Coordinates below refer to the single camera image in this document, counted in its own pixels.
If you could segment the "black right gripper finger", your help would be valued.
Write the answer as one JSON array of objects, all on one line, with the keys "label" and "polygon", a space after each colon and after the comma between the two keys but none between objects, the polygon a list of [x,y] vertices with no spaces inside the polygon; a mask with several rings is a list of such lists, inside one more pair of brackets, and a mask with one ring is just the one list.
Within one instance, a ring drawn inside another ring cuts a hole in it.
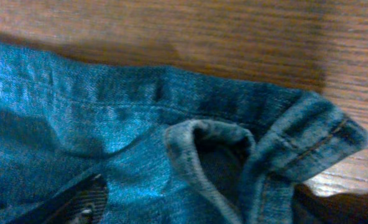
[{"label": "black right gripper finger", "polygon": [[107,201],[104,177],[93,174],[9,224],[99,224]]}]

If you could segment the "blue denim jeans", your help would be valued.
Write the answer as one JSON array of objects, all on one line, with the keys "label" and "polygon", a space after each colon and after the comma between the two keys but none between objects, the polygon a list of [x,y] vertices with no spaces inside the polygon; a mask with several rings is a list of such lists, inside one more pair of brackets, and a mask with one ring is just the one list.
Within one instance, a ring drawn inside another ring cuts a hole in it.
[{"label": "blue denim jeans", "polygon": [[0,223],[93,174],[100,223],[294,223],[296,184],[367,143],[312,91],[0,43]]}]

